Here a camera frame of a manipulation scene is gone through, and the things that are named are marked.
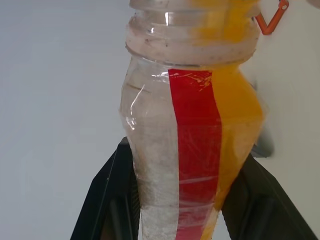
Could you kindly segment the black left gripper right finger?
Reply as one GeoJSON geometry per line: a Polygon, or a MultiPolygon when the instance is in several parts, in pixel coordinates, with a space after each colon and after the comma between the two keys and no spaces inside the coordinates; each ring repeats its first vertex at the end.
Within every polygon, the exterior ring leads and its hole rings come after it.
{"type": "Polygon", "coordinates": [[[231,240],[317,240],[276,178],[249,155],[225,198],[231,240]]]}

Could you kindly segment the orange hacksaw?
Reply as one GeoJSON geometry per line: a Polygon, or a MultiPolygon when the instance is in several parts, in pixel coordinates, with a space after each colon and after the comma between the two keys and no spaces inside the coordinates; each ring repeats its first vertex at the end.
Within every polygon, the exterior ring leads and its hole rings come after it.
{"type": "Polygon", "coordinates": [[[289,8],[289,5],[290,4],[288,0],[278,0],[278,8],[268,24],[266,23],[261,12],[255,17],[255,20],[263,35],[268,36],[274,32],[284,13],[289,8]]]}

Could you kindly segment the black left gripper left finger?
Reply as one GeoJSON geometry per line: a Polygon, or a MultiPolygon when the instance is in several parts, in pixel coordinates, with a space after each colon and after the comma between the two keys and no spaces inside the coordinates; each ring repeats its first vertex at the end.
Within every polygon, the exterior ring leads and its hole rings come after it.
{"type": "Polygon", "coordinates": [[[130,145],[93,178],[70,240],[138,240],[141,206],[130,145]]]}

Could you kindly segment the clear bottle with orange drink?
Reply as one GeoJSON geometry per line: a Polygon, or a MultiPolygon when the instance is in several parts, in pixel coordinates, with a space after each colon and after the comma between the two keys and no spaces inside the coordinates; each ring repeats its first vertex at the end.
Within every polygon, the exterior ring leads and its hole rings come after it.
{"type": "Polygon", "coordinates": [[[265,113],[240,65],[260,0],[129,0],[120,116],[142,240],[211,240],[265,113]]]}

